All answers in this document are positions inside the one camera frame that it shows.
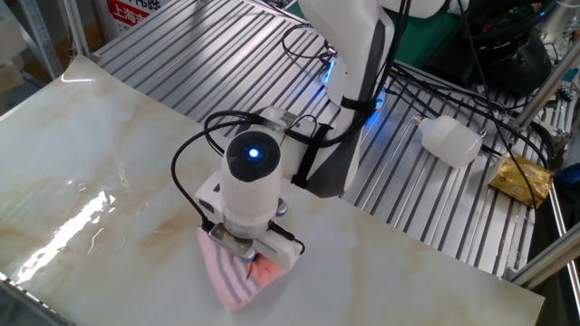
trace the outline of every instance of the black strap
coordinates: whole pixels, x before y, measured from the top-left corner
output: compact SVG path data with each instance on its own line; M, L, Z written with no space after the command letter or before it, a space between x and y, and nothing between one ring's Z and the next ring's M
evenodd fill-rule
M292 177L292 183L299 186L302 189L306 189L308 187L308 173L310 172L310 168L314 164L314 160L316 159L316 153L318 153L318 149L320 148L320 142L326 136L328 130L332 129L331 126L327 124L320 124L320 127L314 134L311 143L308 145L304 156L302 157L302 162L300 162L300 167L296 174Z
M372 112L375 108L374 103L370 103L368 101L355 101L347 99L345 97L343 97L343 100L341 101L341 106L343 108L355 110L357 112L362 112L365 114Z

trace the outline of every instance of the metal pole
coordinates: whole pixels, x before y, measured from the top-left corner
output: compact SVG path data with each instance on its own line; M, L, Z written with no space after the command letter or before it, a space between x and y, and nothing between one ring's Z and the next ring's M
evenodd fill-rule
M103 43L108 43L110 41L109 35L107 34L107 29L105 27L105 17L102 14L101 10L101 3L99 0L92 0L92 10L94 12L97 26L99 26L99 34L101 35L101 39Z
M570 51L564 56L544 85L537 91L536 96L522 112L509 124L518 131L527 129L532 120L544 108L546 103L552 98L554 93L562 85L562 78L570 70L580 63L580 42L576 41Z
M575 225L565 235L557 239L546 250L522 269L507 276L507 280L531 289L557 272L580 255L580 224Z
M87 58L91 57L89 45L82 29L81 15L76 5L76 0L58 0L63 15L64 25L69 34L69 40L72 43L75 55L81 54Z

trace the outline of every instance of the towel stripe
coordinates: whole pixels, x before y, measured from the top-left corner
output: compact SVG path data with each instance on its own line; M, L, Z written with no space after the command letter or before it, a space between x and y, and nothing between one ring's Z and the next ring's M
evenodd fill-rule
M234 274L236 275L237 281L242 286L242 289L244 290L244 292L247 294L248 297L251 297L252 292L250 291L250 289L247 287L246 283L242 279L242 274L239 272L239 268L237 268L237 265L234 262L234 255L232 255L232 254L229 254L229 264L230 264L230 267L234 270Z
M221 250L222 249L220 247L218 247L218 244L214 244L214 245L216 246L216 251L217 251L217 268L219 269L219 272L221 273L221 277L224 279L224 282L226 283L227 289L232 294L232 298L234 298L234 300L237 303L241 303L242 300L237 295L236 290L234 290L234 286L229 281L229 278L227 277L227 274L226 274L226 270L224 269L224 265L223 265L222 260L221 260Z

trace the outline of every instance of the blue led light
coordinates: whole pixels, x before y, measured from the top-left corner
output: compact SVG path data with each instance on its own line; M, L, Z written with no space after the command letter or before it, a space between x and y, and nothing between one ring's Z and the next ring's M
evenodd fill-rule
M330 78L330 74L333 72L334 68L334 60L330 62L330 68L328 68L328 73L324 76L324 83L328 83L328 79Z
M251 158L257 158L257 156L260 155L260 152L257 151L257 149L250 149L248 154Z

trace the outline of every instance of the red sign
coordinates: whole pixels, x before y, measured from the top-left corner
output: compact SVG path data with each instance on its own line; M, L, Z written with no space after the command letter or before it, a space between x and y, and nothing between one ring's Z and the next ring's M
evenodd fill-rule
M131 26L134 26L149 15L149 13L124 4L119 0L107 0L107 6L109 7L109 12L116 20Z

